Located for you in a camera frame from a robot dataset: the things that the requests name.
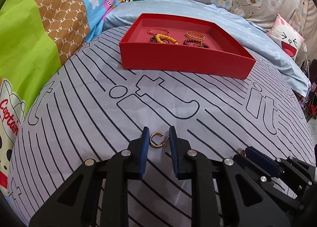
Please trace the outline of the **thin rose gold bangle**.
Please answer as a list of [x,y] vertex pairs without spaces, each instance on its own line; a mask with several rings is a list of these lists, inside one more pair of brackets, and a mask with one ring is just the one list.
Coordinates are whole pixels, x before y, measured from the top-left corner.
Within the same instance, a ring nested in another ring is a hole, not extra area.
[[157,35],[157,34],[169,35],[169,30],[154,28],[154,29],[149,29],[147,33],[150,35]]

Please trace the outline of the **pink rabbit face cushion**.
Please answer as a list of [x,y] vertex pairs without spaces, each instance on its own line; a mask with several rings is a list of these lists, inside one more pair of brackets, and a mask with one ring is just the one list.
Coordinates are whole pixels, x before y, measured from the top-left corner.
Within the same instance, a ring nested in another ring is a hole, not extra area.
[[267,35],[294,61],[305,40],[279,13]]

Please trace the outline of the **colorful cartoon monkey quilt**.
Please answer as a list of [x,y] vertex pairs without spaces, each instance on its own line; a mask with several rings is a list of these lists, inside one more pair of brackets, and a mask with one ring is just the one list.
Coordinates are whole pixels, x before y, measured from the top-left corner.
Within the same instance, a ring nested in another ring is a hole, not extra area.
[[116,0],[6,0],[1,8],[1,192],[12,149],[45,83],[100,34]]

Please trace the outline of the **light blue blanket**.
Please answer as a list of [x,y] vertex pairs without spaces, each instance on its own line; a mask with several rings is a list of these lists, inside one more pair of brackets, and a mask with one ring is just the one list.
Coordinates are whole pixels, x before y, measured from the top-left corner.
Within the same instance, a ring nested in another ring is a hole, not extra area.
[[103,30],[131,26],[142,13],[184,16],[213,22],[228,32],[242,46],[271,62],[286,83],[301,96],[308,95],[311,83],[299,66],[257,24],[214,4],[192,0],[144,0],[120,3],[108,13]]

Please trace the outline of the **gold hoop earring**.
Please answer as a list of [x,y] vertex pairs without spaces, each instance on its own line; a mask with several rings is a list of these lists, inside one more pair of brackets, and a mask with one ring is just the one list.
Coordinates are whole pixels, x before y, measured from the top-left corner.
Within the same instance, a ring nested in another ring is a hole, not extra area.
[[154,132],[149,139],[149,145],[154,149],[162,149],[167,145],[169,136],[165,136],[162,132]]

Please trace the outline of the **red jewelry tray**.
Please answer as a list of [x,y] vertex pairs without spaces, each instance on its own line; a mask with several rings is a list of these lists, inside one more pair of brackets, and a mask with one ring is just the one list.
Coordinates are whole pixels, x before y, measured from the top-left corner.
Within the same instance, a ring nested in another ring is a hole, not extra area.
[[[169,35],[150,35],[149,29]],[[246,79],[254,57],[217,24],[168,14],[143,13],[119,43],[125,69],[167,70]]]

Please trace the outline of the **grey striped bed sheet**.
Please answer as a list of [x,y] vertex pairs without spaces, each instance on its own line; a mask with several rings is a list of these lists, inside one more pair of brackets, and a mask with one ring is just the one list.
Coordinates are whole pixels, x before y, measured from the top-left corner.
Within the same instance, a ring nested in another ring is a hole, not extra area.
[[208,158],[255,147],[271,158],[315,163],[306,119],[282,74],[253,53],[245,80],[188,72],[129,71],[120,63],[126,27],[104,31],[47,82],[14,145],[9,205],[28,224],[86,159],[111,158],[144,127],[170,126]]

